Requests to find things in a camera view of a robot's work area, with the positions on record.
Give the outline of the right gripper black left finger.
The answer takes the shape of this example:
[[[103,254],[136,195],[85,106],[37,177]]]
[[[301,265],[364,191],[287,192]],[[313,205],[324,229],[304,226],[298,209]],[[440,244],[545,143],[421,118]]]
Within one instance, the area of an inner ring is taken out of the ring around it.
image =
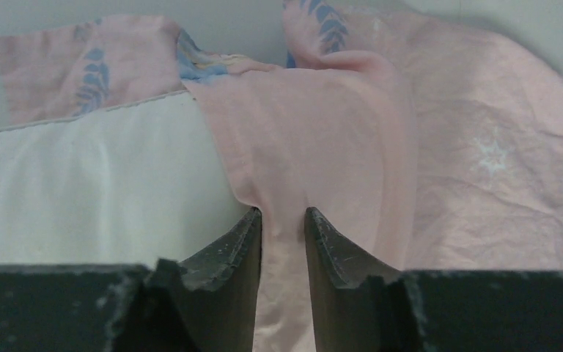
[[[0,265],[0,351],[250,351],[262,214],[154,268]]]

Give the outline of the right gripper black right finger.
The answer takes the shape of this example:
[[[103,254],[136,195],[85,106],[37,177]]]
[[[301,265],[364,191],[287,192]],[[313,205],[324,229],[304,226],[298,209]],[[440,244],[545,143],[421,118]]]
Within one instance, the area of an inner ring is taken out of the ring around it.
[[[398,271],[304,218],[319,351],[563,351],[563,271]]]

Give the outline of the pink and blue pillowcase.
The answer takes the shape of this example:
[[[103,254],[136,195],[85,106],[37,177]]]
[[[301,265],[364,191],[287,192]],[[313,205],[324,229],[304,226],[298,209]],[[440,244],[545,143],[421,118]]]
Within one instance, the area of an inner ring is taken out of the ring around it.
[[[563,78],[515,41],[413,12],[284,3],[294,68],[200,50],[159,16],[0,37],[0,74],[19,122],[72,114],[154,146],[182,113],[78,112],[176,89],[204,125],[185,187],[263,214],[253,351],[316,348],[303,235],[319,208],[396,269],[563,268]],[[67,98],[68,106],[61,102]]]

